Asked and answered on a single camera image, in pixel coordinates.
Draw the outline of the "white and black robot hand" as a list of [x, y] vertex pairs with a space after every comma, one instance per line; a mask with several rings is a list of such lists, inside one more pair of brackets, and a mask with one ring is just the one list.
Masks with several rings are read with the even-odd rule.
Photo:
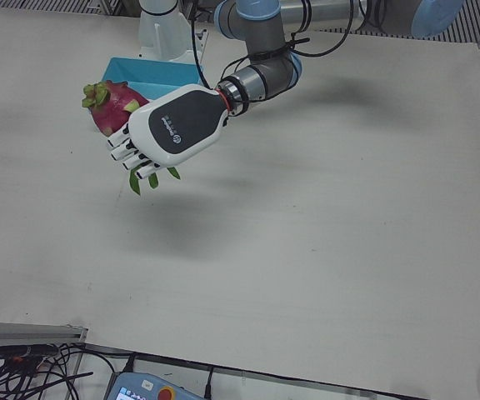
[[217, 89], [185, 85], [133, 112], [107, 139], [110, 155], [138, 179], [149, 178], [214, 144], [229, 111]]

